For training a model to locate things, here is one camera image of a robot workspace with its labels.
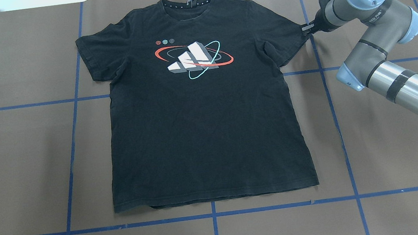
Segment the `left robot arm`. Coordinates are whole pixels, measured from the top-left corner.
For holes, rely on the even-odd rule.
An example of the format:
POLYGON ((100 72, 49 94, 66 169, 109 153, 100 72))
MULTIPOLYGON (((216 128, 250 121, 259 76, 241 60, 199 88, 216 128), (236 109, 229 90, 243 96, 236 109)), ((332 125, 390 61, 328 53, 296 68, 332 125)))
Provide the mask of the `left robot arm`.
POLYGON ((388 61, 397 44, 418 35, 418 12, 399 0, 318 0, 319 10, 303 35, 331 32, 352 20, 367 29, 339 67, 338 81, 355 91, 368 88, 418 115, 418 73, 388 61))

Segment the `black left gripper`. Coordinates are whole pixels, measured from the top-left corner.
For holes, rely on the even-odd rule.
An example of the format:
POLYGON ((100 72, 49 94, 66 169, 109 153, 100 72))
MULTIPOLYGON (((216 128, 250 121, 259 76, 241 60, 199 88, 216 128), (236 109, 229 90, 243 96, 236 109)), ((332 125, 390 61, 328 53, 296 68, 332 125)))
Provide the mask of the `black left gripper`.
POLYGON ((324 10, 317 11, 315 18, 309 24, 300 26, 302 36, 308 36, 319 31, 331 32, 331 25, 327 21, 324 10))

